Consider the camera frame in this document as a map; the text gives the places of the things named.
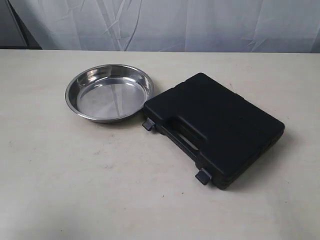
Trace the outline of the black plastic tool case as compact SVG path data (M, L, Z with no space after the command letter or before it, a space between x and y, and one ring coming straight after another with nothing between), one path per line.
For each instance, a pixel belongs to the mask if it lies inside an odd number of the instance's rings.
M283 135L275 117L199 72L143 106L143 127L167 136L195 163L196 179L226 189Z

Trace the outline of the round stainless steel bowl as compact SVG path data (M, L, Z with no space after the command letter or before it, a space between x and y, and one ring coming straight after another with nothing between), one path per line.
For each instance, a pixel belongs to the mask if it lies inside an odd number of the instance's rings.
M78 116L109 124L128 119L154 96L154 83L141 69L104 64L76 75L67 85L65 102Z

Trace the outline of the white fabric backdrop curtain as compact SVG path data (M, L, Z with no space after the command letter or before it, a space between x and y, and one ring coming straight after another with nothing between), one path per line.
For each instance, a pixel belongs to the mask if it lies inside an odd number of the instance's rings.
M317 0L3 0L3 49L320 51Z

